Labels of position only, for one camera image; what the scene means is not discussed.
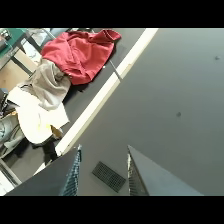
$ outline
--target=green surface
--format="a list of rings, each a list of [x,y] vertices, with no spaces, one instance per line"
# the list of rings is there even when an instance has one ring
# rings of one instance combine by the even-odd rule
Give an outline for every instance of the green surface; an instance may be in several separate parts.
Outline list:
[[[21,35],[23,33],[26,32],[26,28],[7,28],[11,34],[11,39],[9,41],[7,41],[7,43],[9,44],[8,47],[6,47],[3,51],[1,51],[0,53],[0,58],[2,56],[4,56],[10,49],[10,45],[12,46],[13,44],[15,44],[15,42],[21,37]]]

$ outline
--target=clothing pile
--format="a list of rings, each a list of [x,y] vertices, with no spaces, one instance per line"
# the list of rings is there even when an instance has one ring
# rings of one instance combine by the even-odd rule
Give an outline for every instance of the clothing pile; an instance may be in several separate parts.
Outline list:
[[[41,144],[69,122],[63,99],[71,85],[91,82],[109,59],[115,40],[113,30],[99,33],[64,32],[49,41],[34,74],[8,94],[16,114],[0,120],[0,158],[26,137]]]

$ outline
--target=red fabric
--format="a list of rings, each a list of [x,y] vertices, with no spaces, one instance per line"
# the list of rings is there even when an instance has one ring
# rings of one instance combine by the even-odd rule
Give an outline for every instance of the red fabric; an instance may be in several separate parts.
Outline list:
[[[54,62],[71,77],[73,85],[90,82],[109,58],[114,41],[121,35],[113,30],[99,33],[63,32],[43,48],[42,57]]]

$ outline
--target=dark spot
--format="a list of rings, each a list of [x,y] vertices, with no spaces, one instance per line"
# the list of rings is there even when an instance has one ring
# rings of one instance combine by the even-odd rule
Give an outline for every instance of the dark spot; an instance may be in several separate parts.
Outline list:
[[[176,116],[177,116],[177,117],[180,117],[180,116],[181,116],[181,112],[178,112],[178,113],[176,114]]]

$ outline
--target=red jacket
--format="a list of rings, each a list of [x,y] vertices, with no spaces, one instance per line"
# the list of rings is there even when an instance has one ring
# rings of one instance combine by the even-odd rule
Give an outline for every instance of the red jacket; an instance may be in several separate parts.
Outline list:
[[[43,48],[43,58],[54,62],[71,76],[73,85],[90,82],[109,58],[114,40],[121,35],[113,30],[99,33],[80,31],[63,32]]]

